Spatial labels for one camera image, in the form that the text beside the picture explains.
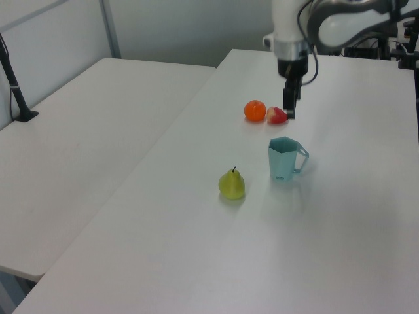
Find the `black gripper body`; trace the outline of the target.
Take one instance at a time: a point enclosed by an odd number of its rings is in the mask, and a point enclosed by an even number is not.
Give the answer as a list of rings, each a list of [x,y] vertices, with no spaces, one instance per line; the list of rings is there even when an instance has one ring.
[[[308,72],[308,56],[289,61],[289,60],[277,60],[278,74],[287,80],[298,80],[305,76]]]

